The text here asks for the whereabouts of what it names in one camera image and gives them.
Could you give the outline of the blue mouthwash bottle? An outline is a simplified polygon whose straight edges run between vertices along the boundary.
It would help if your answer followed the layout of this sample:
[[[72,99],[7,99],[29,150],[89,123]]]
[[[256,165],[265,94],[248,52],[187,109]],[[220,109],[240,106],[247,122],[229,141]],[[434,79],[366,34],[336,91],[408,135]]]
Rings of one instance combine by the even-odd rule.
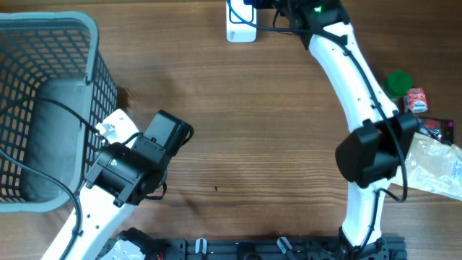
[[[273,9],[273,0],[243,0],[244,4],[251,5],[255,9]]]

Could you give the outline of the green lid jar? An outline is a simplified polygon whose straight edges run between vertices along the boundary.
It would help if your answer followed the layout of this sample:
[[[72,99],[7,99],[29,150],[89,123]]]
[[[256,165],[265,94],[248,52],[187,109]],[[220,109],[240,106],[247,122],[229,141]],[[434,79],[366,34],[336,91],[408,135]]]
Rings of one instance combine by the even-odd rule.
[[[399,99],[413,87],[411,76],[405,71],[393,71],[383,83],[383,91],[391,99]]]

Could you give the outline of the red tissue pack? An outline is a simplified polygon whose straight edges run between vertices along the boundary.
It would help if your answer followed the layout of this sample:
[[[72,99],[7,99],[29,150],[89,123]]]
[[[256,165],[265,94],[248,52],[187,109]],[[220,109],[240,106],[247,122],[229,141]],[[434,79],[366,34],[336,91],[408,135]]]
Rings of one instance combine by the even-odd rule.
[[[422,88],[411,88],[404,96],[406,112],[423,113],[428,111],[427,96]]]

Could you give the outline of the beige plastic pouch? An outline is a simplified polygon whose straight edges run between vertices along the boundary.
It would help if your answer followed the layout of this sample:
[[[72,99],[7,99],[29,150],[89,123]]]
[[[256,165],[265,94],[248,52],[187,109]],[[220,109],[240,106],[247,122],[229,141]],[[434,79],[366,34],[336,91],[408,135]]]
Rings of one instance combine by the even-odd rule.
[[[461,200],[461,148],[416,133],[405,159],[408,187]]]

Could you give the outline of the black red packaged item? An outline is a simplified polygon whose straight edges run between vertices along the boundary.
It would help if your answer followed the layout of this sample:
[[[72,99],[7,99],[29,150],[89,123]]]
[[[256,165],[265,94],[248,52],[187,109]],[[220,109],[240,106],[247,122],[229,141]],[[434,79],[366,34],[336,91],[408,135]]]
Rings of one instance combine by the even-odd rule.
[[[439,141],[442,144],[452,145],[454,143],[454,122],[452,120],[425,118],[417,119],[419,122],[419,133]]]

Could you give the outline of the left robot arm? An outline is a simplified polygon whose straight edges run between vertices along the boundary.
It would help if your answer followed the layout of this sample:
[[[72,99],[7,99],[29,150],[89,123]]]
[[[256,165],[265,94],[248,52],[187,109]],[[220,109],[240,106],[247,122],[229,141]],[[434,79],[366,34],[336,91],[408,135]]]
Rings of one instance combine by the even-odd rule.
[[[167,166],[193,136],[192,125],[159,110],[145,131],[121,110],[96,128],[109,144],[100,148],[79,189],[74,209],[44,259],[96,259],[105,243],[144,199],[164,188]]]

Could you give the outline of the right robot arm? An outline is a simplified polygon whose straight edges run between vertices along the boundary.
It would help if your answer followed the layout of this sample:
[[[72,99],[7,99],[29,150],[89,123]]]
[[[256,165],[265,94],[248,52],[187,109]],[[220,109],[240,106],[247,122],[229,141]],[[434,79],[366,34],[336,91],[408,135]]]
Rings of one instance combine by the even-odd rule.
[[[271,1],[289,20],[321,65],[341,103],[349,135],[336,148],[335,159],[348,183],[346,217],[339,229],[342,258],[360,259],[378,253],[384,198],[404,202],[389,186],[397,173],[406,181],[405,158],[418,123],[401,113],[370,70],[340,1]]]

